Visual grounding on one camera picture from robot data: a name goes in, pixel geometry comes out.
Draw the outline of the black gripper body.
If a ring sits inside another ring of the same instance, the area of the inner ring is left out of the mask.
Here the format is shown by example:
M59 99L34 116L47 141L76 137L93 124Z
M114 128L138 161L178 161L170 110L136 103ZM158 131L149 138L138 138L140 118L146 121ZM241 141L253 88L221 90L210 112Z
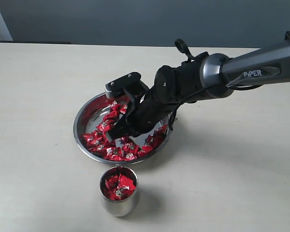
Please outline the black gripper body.
M150 132L179 103L178 96L162 103L154 89L137 98L138 105L129 103L125 115L118 121L118 136L134 136Z

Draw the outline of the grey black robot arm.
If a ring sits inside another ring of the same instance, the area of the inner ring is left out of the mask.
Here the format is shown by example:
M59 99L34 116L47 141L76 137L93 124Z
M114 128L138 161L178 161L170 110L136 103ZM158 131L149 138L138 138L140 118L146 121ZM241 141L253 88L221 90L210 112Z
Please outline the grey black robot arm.
M176 68L160 67L152 87L146 86L137 72L105 85L106 97L129 98L125 115L106 133L109 141L148 133L165 117L171 127L184 103L222 99L235 90L290 82L290 31L281 43L235 58L207 52L194 56L181 39L175 46L188 59Z

